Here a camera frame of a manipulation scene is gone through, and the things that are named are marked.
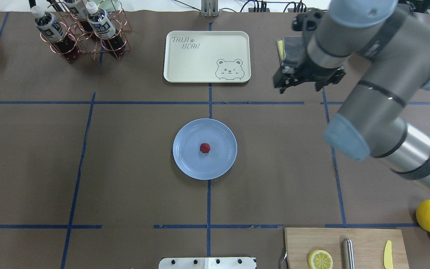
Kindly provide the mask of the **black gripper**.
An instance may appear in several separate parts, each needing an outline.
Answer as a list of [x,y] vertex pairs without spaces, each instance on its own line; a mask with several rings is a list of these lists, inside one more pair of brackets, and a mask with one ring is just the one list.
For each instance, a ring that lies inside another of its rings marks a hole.
[[314,82],[316,92],[321,91],[329,84],[338,84],[345,76],[345,65],[326,68],[319,66],[309,57],[309,42],[314,41],[314,33],[325,11],[309,10],[299,13],[292,21],[292,29],[302,32],[305,50],[297,67],[281,66],[273,75],[273,86],[283,94],[288,87],[297,86],[302,83]]

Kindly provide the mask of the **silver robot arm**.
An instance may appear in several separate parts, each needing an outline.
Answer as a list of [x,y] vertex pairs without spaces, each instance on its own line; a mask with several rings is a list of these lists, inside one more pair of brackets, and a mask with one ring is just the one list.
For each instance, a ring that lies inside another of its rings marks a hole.
[[355,161],[371,156],[399,176],[430,189],[430,137],[400,118],[419,89],[430,90],[430,26],[396,0],[332,0],[326,12],[299,14],[299,60],[281,65],[274,87],[337,84],[354,53],[370,67],[333,115],[324,140]]

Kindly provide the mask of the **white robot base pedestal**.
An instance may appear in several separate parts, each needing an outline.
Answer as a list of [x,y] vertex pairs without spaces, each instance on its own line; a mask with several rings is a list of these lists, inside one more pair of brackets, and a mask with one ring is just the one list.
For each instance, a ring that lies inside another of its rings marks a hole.
[[256,269],[253,257],[168,257],[163,258],[159,269]]

